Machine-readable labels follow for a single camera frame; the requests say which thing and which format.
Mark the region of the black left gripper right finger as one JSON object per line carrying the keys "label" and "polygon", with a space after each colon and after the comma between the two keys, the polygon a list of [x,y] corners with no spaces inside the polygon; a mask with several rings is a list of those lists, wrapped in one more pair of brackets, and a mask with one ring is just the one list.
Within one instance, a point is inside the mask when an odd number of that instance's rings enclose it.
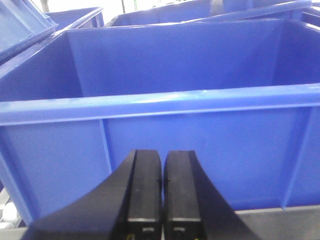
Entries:
{"label": "black left gripper right finger", "polygon": [[193,150],[173,150],[164,165],[167,240],[255,240],[201,167]]}

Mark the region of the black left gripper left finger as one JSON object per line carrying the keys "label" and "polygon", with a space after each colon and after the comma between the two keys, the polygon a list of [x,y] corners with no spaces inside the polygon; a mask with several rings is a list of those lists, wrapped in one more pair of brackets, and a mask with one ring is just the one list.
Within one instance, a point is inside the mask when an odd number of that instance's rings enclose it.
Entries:
{"label": "black left gripper left finger", "polygon": [[130,151],[77,201],[34,221],[24,240],[159,240],[162,168],[156,150]]}

